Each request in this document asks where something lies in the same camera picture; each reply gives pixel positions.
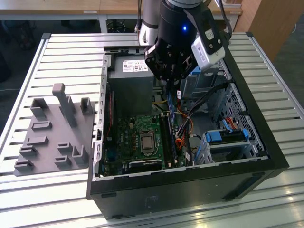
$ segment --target metal rack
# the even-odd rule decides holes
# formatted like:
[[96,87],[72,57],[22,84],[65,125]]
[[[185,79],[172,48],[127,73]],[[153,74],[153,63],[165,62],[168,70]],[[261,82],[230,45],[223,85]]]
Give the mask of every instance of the metal rack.
[[[34,97],[56,102],[55,82],[73,101],[89,97],[98,109],[103,46],[137,44],[134,34],[53,34],[44,37],[0,138],[1,227],[296,227],[304,220],[304,112],[254,38],[235,33],[229,46],[290,165],[240,200],[105,220],[86,200],[87,169],[15,177],[14,164],[32,116]],[[94,126],[92,136],[96,134]]]

